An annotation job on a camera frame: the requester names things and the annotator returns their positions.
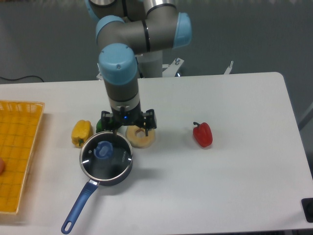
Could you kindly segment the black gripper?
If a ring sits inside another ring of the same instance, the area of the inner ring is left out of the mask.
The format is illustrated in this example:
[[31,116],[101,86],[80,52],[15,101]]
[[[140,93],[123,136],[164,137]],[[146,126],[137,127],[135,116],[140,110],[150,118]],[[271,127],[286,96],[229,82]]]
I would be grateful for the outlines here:
[[136,125],[143,128],[145,136],[149,135],[149,131],[157,128],[157,119],[154,109],[146,112],[141,111],[141,105],[137,104],[131,110],[120,111],[111,107],[112,113],[102,111],[101,113],[101,130],[111,131],[115,136],[120,126]]

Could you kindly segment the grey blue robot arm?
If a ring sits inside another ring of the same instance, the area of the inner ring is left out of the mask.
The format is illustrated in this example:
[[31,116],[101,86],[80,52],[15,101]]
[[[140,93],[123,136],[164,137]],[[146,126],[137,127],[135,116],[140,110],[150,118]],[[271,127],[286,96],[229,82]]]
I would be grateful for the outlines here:
[[121,126],[155,129],[154,110],[140,105],[137,55],[179,48],[190,44],[192,25],[187,13],[172,0],[88,0],[90,16],[97,21],[95,41],[98,67],[103,77],[111,111],[103,111],[96,131]]

